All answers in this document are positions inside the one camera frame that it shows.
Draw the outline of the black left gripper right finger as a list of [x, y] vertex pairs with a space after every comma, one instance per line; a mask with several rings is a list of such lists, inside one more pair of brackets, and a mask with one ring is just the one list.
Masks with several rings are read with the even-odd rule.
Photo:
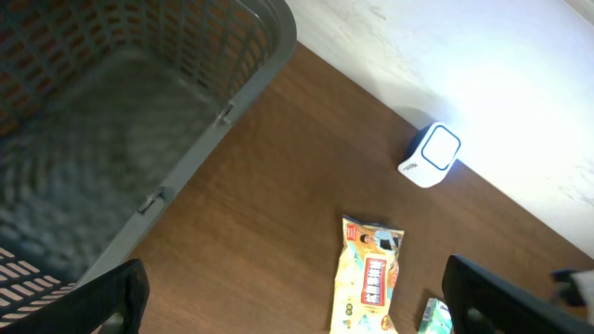
[[593, 334], [593, 324], [538, 299], [476, 263], [451, 255], [442, 279], [456, 334]]

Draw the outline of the green tissue pack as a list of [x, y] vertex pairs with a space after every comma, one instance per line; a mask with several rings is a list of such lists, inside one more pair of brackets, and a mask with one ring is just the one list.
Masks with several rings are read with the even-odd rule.
[[453, 322], [448, 307], [437, 298], [430, 298], [420, 321], [419, 334], [451, 334]]

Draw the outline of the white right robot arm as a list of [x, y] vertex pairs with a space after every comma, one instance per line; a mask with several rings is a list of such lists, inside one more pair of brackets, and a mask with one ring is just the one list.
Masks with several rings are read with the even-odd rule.
[[587, 320], [593, 324], [593, 271], [561, 269], [551, 273], [555, 289], [550, 302], [555, 305], [581, 307], [587, 312]]

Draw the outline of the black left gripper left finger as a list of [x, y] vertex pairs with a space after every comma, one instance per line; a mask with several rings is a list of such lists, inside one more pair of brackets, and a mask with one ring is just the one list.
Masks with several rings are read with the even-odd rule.
[[108, 271], [57, 301], [4, 327], [5, 334], [138, 334], [149, 280], [138, 259]]

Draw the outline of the yellow snack bag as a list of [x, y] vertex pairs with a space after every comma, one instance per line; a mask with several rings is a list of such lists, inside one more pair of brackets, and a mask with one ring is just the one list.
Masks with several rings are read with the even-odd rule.
[[342, 218], [343, 247], [334, 280], [332, 334], [396, 332], [389, 316], [405, 232]]

